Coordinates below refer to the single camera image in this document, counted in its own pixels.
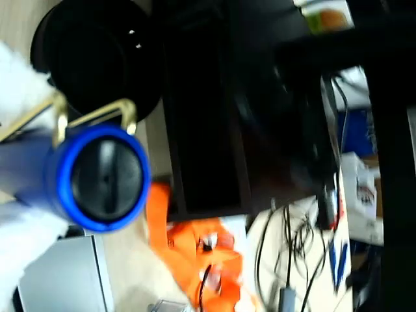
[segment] black bowl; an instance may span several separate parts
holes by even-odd
[[[63,0],[40,22],[31,62],[65,94],[73,115],[120,98],[145,118],[161,97],[163,52],[152,20],[130,0]]]

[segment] pen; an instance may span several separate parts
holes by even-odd
[[[331,263],[331,272],[332,272],[332,281],[333,281],[333,288],[336,290],[337,288],[337,273],[335,268],[337,266],[337,253],[335,251],[334,243],[331,243],[330,246],[330,263]]]
[[[347,251],[348,251],[348,243],[344,243],[343,249],[341,251],[341,257],[339,259],[338,274],[337,274],[337,286],[335,288],[336,293],[338,293],[338,289],[341,286],[341,281],[343,280],[343,277],[344,277]]]

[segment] gold handle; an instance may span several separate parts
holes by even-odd
[[[30,112],[12,123],[5,130],[0,131],[0,143],[4,142],[12,135],[18,135],[18,131],[35,119],[46,109],[54,107],[56,111],[56,124],[52,134],[52,144],[57,148],[65,140],[66,128],[77,127],[85,123],[98,124],[113,117],[122,115],[121,127],[129,134],[134,135],[137,128],[136,106],[129,99],[119,99],[113,103],[105,105],[94,112],[82,116],[68,124],[68,106],[66,98],[60,92],[55,92],[43,103],[36,106]]]
[[[136,105],[129,99],[119,99],[115,102],[107,104],[94,112],[82,116],[73,122],[70,122],[69,127],[77,127],[78,125],[91,122],[92,124],[100,124],[113,117],[122,115],[122,128],[129,135],[136,133],[137,118]]]
[[[68,125],[68,110],[66,98],[60,92],[55,92],[41,104],[35,106],[31,111],[24,114],[21,118],[13,122],[8,128],[0,131],[0,143],[4,142],[12,135],[16,135],[21,128],[34,120],[39,114],[54,106],[57,112],[55,129],[53,131],[53,145],[58,146],[65,140],[65,130]]]

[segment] blue rim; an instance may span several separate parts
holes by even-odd
[[[96,138],[104,136],[118,138],[132,147],[140,161],[143,177],[142,193],[140,194],[136,205],[122,219],[108,224],[91,220],[85,216],[81,210],[79,210],[71,190],[72,167],[78,154],[88,143]],[[124,130],[113,125],[105,124],[87,127],[84,131],[71,139],[70,145],[66,148],[61,159],[56,177],[58,197],[68,216],[80,226],[96,232],[114,231],[128,225],[143,210],[150,189],[150,164],[142,145],[135,137],[128,135]]]

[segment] blue cup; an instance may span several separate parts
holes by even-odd
[[[1,190],[92,231],[133,221],[150,181],[144,148],[111,124],[67,129],[57,148],[45,130],[0,143]]]

